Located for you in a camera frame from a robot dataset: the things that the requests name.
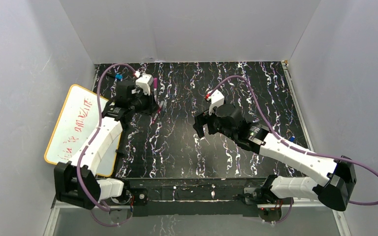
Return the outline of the black pen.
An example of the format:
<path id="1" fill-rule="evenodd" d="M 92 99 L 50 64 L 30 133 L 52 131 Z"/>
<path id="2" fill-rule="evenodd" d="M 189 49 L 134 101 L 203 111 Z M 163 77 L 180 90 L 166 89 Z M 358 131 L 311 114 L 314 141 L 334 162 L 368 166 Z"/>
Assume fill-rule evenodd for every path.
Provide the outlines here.
<path id="1" fill-rule="evenodd" d="M 167 101 L 165 100 L 165 101 L 163 101 L 161 111 L 162 111 L 162 112 L 165 112 L 166 110 L 167 110 Z"/>

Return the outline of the magenta pen cap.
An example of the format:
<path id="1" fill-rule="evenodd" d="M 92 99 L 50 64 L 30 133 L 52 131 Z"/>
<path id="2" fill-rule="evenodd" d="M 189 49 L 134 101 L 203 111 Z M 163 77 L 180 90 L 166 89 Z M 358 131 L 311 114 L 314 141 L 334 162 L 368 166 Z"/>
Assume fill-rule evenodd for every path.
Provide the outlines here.
<path id="1" fill-rule="evenodd" d="M 157 90 L 157 86 L 158 86 L 158 79 L 157 78 L 154 78 L 153 86 L 154 86 L 154 90 Z"/>

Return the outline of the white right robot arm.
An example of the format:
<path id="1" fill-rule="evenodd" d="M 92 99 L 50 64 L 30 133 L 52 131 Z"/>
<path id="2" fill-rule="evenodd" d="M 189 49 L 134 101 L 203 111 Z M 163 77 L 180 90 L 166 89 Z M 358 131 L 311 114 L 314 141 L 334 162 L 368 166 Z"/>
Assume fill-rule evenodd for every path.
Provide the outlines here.
<path id="1" fill-rule="evenodd" d="M 232 104 L 196 115 L 193 128 L 200 138 L 205 135 L 204 126 L 210 135 L 223 134 L 241 149 L 270 157 L 305 174 L 304 177 L 268 176 L 261 188 L 250 194 L 255 200 L 305 198 L 318 200 L 336 211 L 346 210 L 356 184 L 353 164 L 318 158 L 306 148 L 283 142 L 268 127 L 246 121 L 241 110 Z"/>

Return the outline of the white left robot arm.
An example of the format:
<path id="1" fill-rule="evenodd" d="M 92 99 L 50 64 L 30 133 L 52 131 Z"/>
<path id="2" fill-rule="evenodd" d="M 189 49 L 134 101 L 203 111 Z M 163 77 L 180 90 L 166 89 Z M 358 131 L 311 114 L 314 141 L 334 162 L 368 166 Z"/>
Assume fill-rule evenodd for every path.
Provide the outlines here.
<path id="1" fill-rule="evenodd" d="M 152 93 L 152 76 L 121 81 L 115 97 L 98 107 L 95 129 L 67 162 L 54 168 L 56 199 L 77 207 L 101 207 L 109 198 L 123 196 L 125 183 L 115 178 L 97 179 L 97 169 L 114 140 L 134 114 L 151 115 L 158 109 Z"/>

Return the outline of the blue capped black marker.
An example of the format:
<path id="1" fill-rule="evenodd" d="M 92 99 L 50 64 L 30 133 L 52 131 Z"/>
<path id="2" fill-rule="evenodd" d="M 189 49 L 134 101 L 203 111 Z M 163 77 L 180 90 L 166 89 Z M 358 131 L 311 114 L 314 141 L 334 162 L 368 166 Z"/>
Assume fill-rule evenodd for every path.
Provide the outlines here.
<path id="1" fill-rule="evenodd" d="M 115 78 L 117 80 L 122 80 L 123 79 L 123 76 L 121 74 L 117 74 L 117 73 L 107 72 L 106 76 L 111 77 L 111 78 Z"/>

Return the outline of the yellow framed whiteboard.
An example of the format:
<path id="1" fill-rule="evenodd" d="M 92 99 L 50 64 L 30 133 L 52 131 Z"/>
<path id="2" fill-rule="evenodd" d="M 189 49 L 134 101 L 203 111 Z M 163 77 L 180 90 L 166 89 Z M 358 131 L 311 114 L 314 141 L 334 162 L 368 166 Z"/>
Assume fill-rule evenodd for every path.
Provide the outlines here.
<path id="1" fill-rule="evenodd" d="M 68 162 L 93 135 L 99 122 L 99 114 L 97 95 L 79 85 L 72 85 L 45 151 L 44 160 L 53 165 Z M 110 142 L 96 169 L 97 175 L 102 177 L 110 177 L 114 171 L 116 149 L 119 147 L 121 135 L 113 135 L 115 139 Z"/>

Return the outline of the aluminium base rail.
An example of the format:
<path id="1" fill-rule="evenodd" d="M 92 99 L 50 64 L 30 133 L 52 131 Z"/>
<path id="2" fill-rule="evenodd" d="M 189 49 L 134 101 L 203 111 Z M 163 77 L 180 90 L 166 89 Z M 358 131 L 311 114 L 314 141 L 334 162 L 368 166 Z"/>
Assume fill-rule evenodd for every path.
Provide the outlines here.
<path id="1" fill-rule="evenodd" d="M 130 213 L 111 213 L 57 203 L 45 229 L 47 236 L 348 236 L 345 216 L 319 202 L 283 204 L 286 220 L 263 221 L 258 206 L 239 201 L 150 202 Z"/>

